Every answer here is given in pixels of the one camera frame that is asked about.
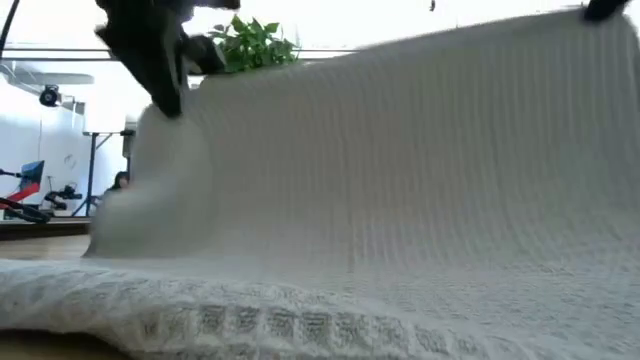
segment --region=wooden floor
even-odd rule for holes
[[[0,241],[0,259],[73,259],[81,257],[88,246],[88,235]],[[8,331],[0,332],[0,359],[125,360],[127,357],[87,336]]]
[[[0,241],[0,259],[64,260],[79,258],[89,247],[89,236]]]

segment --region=green plant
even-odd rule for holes
[[[236,73],[298,59],[293,43],[276,37],[279,27],[279,23],[262,26],[255,18],[245,23],[235,16],[231,25],[214,27],[209,36],[224,53],[227,72]]]

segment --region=person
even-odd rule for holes
[[[129,173],[126,171],[120,171],[116,174],[113,180],[113,185],[107,189],[107,193],[112,191],[119,191],[129,186]]]

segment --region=leaves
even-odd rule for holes
[[[227,27],[215,26],[208,35],[219,41],[225,55],[227,72],[235,73],[294,62],[298,54],[295,45],[286,39],[275,37],[279,23],[262,26],[257,19],[250,23],[235,16]]]

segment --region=white knit blanket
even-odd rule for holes
[[[639,54],[567,12],[207,79],[143,116],[88,259],[1,264],[0,328],[139,358],[638,359]]]

